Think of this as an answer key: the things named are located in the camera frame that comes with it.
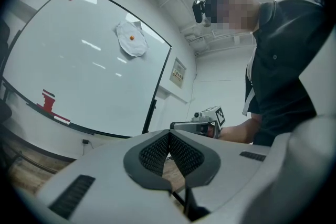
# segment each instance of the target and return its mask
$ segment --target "wall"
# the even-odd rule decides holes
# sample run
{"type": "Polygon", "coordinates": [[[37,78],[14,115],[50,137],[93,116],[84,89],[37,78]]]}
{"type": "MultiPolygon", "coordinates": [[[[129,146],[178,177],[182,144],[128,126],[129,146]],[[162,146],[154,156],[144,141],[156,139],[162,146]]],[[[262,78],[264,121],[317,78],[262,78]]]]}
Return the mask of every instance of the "wall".
{"type": "MultiPolygon", "coordinates": [[[[40,9],[48,0],[19,0],[32,9],[40,9]]],[[[196,73],[196,64],[193,50],[189,47],[184,37],[180,34],[178,27],[172,23],[168,14],[165,14],[158,8],[154,0],[114,0],[123,7],[134,13],[141,20],[151,26],[159,33],[171,46],[171,54],[166,64],[166,68],[160,83],[160,91],[158,98],[162,99],[157,107],[160,107],[154,112],[154,125],[151,125],[151,131],[168,128],[171,121],[184,120],[187,113],[187,103],[191,99],[192,85],[196,73]],[[185,81],[180,89],[170,80],[170,72],[172,71],[175,58],[186,67],[185,81]]],[[[11,28],[17,28],[17,23],[12,23],[11,28]]],[[[53,121],[39,115],[34,118],[34,121],[28,121],[35,113],[32,109],[26,109],[26,106],[21,105],[20,101],[13,101],[11,96],[8,99],[8,104],[15,111],[12,118],[5,125],[13,132],[30,143],[47,149],[53,153],[68,156],[80,157],[79,149],[82,148],[81,140],[86,137],[85,134],[74,132],[60,124],[54,124],[53,121]],[[38,125],[38,130],[32,128],[32,123],[38,125]]],[[[105,143],[106,138],[97,137],[97,144],[105,143]]]]}
{"type": "Polygon", "coordinates": [[[224,126],[243,123],[245,70],[254,46],[210,52],[196,59],[197,77],[193,87],[188,119],[195,112],[221,105],[224,126]]]}

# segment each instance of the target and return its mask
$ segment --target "paper on whiteboard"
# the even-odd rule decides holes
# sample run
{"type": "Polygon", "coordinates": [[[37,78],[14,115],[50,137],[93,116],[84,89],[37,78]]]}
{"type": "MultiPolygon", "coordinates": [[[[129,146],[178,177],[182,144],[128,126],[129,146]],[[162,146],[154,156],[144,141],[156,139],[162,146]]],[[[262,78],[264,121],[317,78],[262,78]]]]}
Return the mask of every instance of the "paper on whiteboard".
{"type": "Polygon", "coordinates": [[[132,22],[120,22],[117,36],[121,48],[130,56],[142,56],[149,48],[142,29],[132,22]]]}

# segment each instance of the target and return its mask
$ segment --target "forearm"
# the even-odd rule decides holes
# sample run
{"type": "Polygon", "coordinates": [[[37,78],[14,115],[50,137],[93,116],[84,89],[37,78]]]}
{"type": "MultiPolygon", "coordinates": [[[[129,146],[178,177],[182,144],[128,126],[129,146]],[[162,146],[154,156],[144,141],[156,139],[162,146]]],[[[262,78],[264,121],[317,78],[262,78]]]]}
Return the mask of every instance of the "forearm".
{"type": "Polygon", "coordinates": [[[248,119],[238,126],[224,127],[220,131],[220,140],[252,143],[255,134],[260,129],[260,123],[254,119],[248,119]]]}

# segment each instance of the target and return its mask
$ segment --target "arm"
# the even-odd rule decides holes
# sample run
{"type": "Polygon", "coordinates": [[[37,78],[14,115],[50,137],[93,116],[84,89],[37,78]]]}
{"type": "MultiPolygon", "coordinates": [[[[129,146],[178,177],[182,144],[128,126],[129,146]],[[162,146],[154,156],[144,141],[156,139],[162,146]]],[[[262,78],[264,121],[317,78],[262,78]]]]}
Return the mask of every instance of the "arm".
{"type": "Polygon", "coordinates": [[[220,140],[238,143],[252,143],[261,125],[261,115],[251,113],[251,119],[238,126],[224,127],[220,131],[220,140]]]}

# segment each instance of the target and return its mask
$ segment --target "black frame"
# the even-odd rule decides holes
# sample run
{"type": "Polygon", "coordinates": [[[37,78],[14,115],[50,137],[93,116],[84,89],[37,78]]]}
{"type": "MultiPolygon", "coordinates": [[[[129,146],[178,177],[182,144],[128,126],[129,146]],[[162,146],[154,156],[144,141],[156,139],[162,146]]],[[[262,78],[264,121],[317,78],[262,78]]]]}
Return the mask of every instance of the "black frame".
{"type": "MultiPolygon", "coordinates": [[[[5,70],[5,66],[7,64],[7,60],[9,58],[9,55],[11,54],[11,51],[16,43],[16,41],[18,40],[20,34],[24,31],[24,29],[26,28],[26,26],[29,24],[29,22],[35,17],[35,15],[44,7],[46,6],[51,0],[48,0],[34,15],[32,18],[30,18],[30,20],[25,24],[25,26],[22,28],[21,31],[19,31],[9,49],[8,49],[8,53],[7,55],[5,56],[4,60],[3,60],[3,63],[1,65],[1,68],[0,68],[0,82],[4,81],[10,88],[13,92],[15,92],[19,97],[21,97],[23,100],[26,101],[27,105],[30,106],[32,109],[34,109],[35,111],[39,112],[40,114],[42,114],[43,116],[46,116],[47,118],[53,120],[53,121],[56,121],[64,126],[67,126],[69,128],[72,128],[72,129],[75,129],[77,131],[80,131],[80,132],[83,132],[83,133],[88,133],[88,134],[100,134],[100,135],[105,135],[105,136],[111,136],[111,137],[117,137],[117,138],[130,138],[131,136],[124,136],[124,135],[117,135],[117,134],[111,134],[111,133],[105,133],[105,132],[100,132],[100,131],[97,131],[97,130],[93,130],[93,129],[90,129],[90,128],[86,128],[86,127],[83,127],[83,126],[80,126],[80,125],[77,125],[77,124],[74,124],[74,123],[71,123],[70,124],[65,124],[65,123],[62,123],[60,121],[57,121],[54,119],[54,117],[49,114],[48,112],[40,109],[35,103],[31,102],[31,100],[27,99],[23,94],[21,94],[18,90],[16,90],[4,77],[3,77],[3,73],[4,73],[4,70],[5,70]]],[[[148,109],[148,113],[147,113],[147,116],[146,116],[146,120],[144,122],[144,126],[143,126],[143,129],[142,129],[142,134],[143,133],[147,133],[148,132],[148,127],[150,125],[150,122],[151,122],[151,118],[152,118],[152,115],[153,115],[153,112],[154,112],[154,108],[155,108],[155,96],[156,96],[156,93],[157,93],[157,90],[159,88],[159,85],[160,85],[160,81],[161,81],[161,78],[162,78],[162,75],[163,75],[163,72],[164,72],[164,69],[166,67],[166,64],[167,64],[167,61],[168,61],[168,58],[169,58],[169,55],[170,55],[170,52],[172,50],[172,46],[161,36],[159,35],[152,27],[150,27],[147,23],[145,23],[143,20],[141,20],[140,18],[138,18],[135,14],[133,14],[132,12],[130,12],[128,9],[124,8],[123,6],[121,6],[120,4],[116,3],[115,1],[113,0],[108,0],[110,2],[112,2],[113,4],[117,5],[118,7],[124,9],[126,12],[130,13],[131,15],[133,15],[135,18],[139,19],[141,22],[143,22],[144,24],[146,24],[152,31],[154,31],[160,38],[162,38],[166,43],[167,45],[170,47],[169,48],[169,51],[168,51],[168,54],[167,54],[167,57],[166,57],[166,60],[163,64],[163,67],[162,67],[162,70],[161,70],[161,73],[160,73],[160,76],[159,76],[159,79],[158,79],[158,83],[156,84],[156,87],[155,87],[155,90],[154,90],[154,93],[153,93],[153,98],[152,98],[152,101],[150,103],[150,106],[149,106],[149,109],[148,109]]]]}

